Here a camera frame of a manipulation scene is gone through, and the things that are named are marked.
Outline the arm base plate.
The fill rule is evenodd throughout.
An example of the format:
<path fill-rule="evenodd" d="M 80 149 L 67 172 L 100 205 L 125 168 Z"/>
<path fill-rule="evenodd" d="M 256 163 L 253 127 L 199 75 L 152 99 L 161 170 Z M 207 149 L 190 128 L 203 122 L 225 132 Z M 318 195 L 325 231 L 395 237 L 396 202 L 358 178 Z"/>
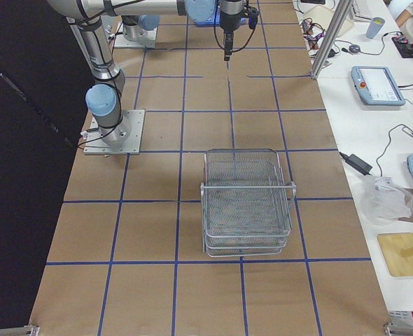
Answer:
<path fill-rule="evenodd" d="M 108 129 L 99 129 L 94 117 L 91 119 L 83 152 L 86 155 L 138 155 L 140 153 L 144 128 L 144 110 L 122 110 L 122 122 L 112 133 Z"/>
<path fill-rule="evenodd" d="M 128 26 L 119 22 L 114 47 L 118 49 L 154 49 L 157 31 L 158 28 L 148 31 L 137 25 Z"/>

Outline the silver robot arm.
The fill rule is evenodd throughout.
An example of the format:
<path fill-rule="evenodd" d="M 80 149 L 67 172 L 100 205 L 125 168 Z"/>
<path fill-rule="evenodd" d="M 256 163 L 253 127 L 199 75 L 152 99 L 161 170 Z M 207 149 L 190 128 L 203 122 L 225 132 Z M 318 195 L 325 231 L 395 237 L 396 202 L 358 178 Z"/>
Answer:
<path fill-rule="evenodd" d="M 158 27 L 159 15 L 122 15 L 122 35 L 128 41 L 138 42 Z"/>
<path fill-rule="evenodd" d="M 121 106 L 125 73 L 116 64 L 104 31 L 102 16 L 120 17 L 125 25 L 147 32 L 160 23 L 161 15 L 187 16 L 195 22 L 218 18 L 225 42 L 224 58 L 233 53 L 234 32 L 247 14 L 243 1 L 50 1 L 63 16 L 85 53 L 95 84 L 85 102 L 97 122 L 98 142 L 121 151 L 132 125 Z"/>

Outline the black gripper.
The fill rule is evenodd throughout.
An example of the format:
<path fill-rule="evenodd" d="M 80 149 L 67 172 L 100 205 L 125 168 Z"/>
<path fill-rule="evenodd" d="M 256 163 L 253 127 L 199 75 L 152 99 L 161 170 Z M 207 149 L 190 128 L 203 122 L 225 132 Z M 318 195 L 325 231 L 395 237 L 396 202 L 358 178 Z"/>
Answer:
<path fill-rule="evenodd" d="M 220 27 L 223 29 L 224 60 L 230 60 L 233 53 L 234 30 L 240 25 L 244 5 L 241 0 L 220 1 Z"/>

